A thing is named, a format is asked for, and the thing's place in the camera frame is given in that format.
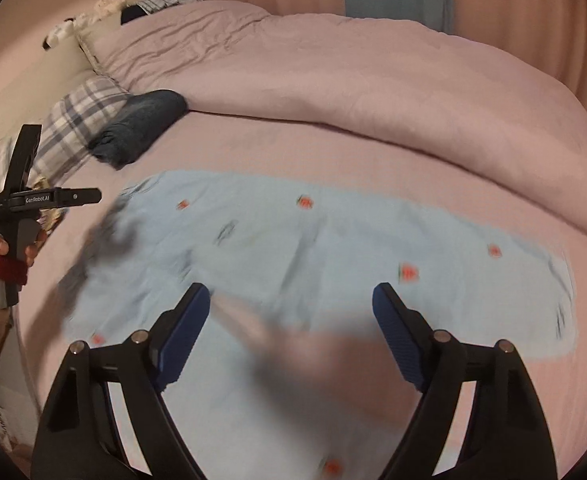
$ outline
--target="dark blue rolled clothing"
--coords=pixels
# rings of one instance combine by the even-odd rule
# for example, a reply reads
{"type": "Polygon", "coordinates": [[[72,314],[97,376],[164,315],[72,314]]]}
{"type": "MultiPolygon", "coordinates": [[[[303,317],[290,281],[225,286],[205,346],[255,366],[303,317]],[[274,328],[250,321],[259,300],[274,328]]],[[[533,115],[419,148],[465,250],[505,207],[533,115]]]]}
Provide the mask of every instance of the dark blue rolled clothing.
{"type": "Polygon", "coordinates": [[[88,149],[101,162],[119,170],[146,152],[171,124],[189,111],[185,98],[171,90],[129,97],[88,149]]]}

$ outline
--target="bed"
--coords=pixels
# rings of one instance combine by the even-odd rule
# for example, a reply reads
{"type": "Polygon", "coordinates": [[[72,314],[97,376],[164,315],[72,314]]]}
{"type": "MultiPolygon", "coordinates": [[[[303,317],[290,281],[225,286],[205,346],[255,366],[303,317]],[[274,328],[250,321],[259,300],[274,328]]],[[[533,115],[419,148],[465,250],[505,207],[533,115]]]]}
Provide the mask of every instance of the bed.
{"type": "MultiPolygon", "coordinates": [[[[143,28],[132,24],[129,30],[136,27],[143,28]]],[[[117,34],[123,34],[120,40],[139,38],[134,32],[130,36],[124,32],[117,34]]],[[[152,62],[146,75],[127,79],[130,66],[119,65],[118,56],[109,57],[115,51],[113,45],[107,48],[108,43],[109,36],[96,43],[98,57],[109,65],[106,72],[120,80],[126,89],[139,93],[170,85],[172,74],[164,74],[165,79],[149,75],[155,68],[152,62]]],[[[250,99],[242,95],[243,86],[239,83],[231,85],[235,85],[237,94],[219,106],[216,95],[227,87],[224,70],[230,67],[234,66],[223,65],[223,69],[214,71],[213,77],[212,72],[192,71],[191,80],[198,83],[198,90],[193,93],[182,86],[182,81],[173,81],[172,88],[187,94],[195,111],[174,124],[138,162],[116,172],[89,159],[64,183],[69,187],[99,187],[104,198],[98,206],[71,211],[61,222],[43,248],[38,265],[30,272],[29,285],[24,288],[20,308],[16,311],[27,368],[40,405],[45,402],[61,357],[70,343],[61,335],[61,305],[56,287],[77,259],[90,227],[100,220],[123,187],[166,170],[235,171],[277,176],[438,206],[472,221],[534,240],[550,251],[562,252],[571,264],[577,291],[577,345],[568,355],[526,360],[526,365],[549,423],[558,473],[563,476],[568,472],[587,450],[587,183],[566,182],[566,186],[547,188],[546,192],[544,187],[539,192],[535,189],[528,192],[523,186],[526,182],[521,182],[520,187],[517,182],[518,178],[531,177],[532,174],[526,172],[517,176],[509,172],[496,173],[485,164],[473,166],[477,161],[456,159],[449,152],[412,145],[407,139],[398,140],[380,133],[368,135],[359,131],[355,123],[313,124],[339,121],[328,119],[318,110],[311,113],[304,108],[308,102],[300,96],[309,92],[304,84],[298,93],[283,91],[286,97],[301,99],[301,107],[308,114],[304,117],[282,110],[267,113],[258,110],[259,107],[252,108],[248,105],[250,99]],[[218,84],[209,85],[207,78],[215,79],[218,84]],[[563,204],[564,193],[584,196],[577,202],[563,204]]],[[[255,68],[256,73],[260,73],[261,67],[255,68]]],[[[528,76],[531,80],[542,80],[533,72],[528,76]]],[[[555,88],[548,84],[545,88],[555,88]]],[[[260,95],[262,88],[258,82],[252,89],[257,94],[250,94],[250,97],[260,95]]],[[[563,94],[559,102],[564,102],[567,96],[568,93],[563,94]]],[[[543,143],[539,149],[548,147],[543,143]]],[[[587,156],[587,140],[578,151],[581,150],[587,156]]],[[[568,159],[569,165],[575,160],[579,162],[579,158],[568,159]]],[[[548,176],[558,177],[553,173],[557,168],[552,166],[550,163],[548,176]]],[[[470,388],[463,391],[449,436],[448,445],[452,449],[461,443],[471,393],[470,388]]],[[[130,458],[134,465],[144,468],[141,457],[135,452],[130,458]]]]}

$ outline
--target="beige pillow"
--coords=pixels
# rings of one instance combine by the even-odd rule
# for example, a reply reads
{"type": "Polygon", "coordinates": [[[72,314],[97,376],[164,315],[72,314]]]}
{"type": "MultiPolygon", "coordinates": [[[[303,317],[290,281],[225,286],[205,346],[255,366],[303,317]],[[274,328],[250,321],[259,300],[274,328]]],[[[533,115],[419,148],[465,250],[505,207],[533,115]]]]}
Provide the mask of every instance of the beige pillow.
{"type": "Polygon", "coordinates": [[[23,124],[42,123],[52,105],[94,75],[76,38],[67,38],[0,92],[0,143],[23,124]]]}
{"type": "Polygon", "coordinates": [[[91,66],[94,71],[99,75],[109,75],[105,73],[102,66],[98,62],[96,55],[94,54],[94,44],[100,38],[106,36],[114,30],[118,30],[120,25],[120,12],[115,14],[109,14],[106,18],[103,18],[99,22],[93,23],[89,27],[82,28],[76,31],[76,38],[80,44],[80,48],[90,60],[91,66]]]}

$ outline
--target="black handheld device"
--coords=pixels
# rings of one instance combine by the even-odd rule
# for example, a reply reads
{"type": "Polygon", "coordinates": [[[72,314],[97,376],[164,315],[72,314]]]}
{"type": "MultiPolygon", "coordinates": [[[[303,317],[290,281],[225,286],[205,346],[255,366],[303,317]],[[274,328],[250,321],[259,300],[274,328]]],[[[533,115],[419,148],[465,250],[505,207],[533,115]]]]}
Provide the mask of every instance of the black handheld device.
{"type": "MultiPolygon", "coordinates": [[[[0,192],[0,235],[10,248],[6,257],[13,260],[24,261],[25,248],[36,241],[42,209],[97,203],[102,198],[97,188],[33,190],[27,187],[41,131],[40,124],[23,124],[0,192]]],[[[0,280],[0,308],[17,304],[19,290],[19,285],[0,280]]]]}

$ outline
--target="metal screw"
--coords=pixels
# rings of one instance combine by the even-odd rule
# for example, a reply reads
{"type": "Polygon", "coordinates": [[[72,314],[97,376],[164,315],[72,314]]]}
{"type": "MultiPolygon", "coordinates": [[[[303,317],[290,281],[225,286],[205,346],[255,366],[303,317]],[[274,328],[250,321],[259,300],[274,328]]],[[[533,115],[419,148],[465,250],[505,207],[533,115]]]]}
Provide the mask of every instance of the metal screw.
{"type": "Polygon", "coordinates": [[[132,341],[137,345],[140,343],[144,343],[145,341],[147,341],[147,339],[149,339],[149,332],[147,332],[146,330],[136,330],[132,334],[132,341]]]}
{"type": "Polygon", "coordinates": [[[69,345],[69,352],[74,355],[79,354],[85,349],[85,342],[84,341],[74,341],[71,345],[69,345]]]}
{"type": "Polygon", "coordinates": [[[439,343],[448,343],[451,341],[451,334],[449,334],[446,330],[436,330],[433,332],[433,339],[439,343]]]}
{"type": "Polygon", "coordinates": [[[506,339],[501,339],[497,342],[497,347],[500,348],[505,354],[510,354],[515,350],[513,343],[511,341],[507,341],[506,339]]]}

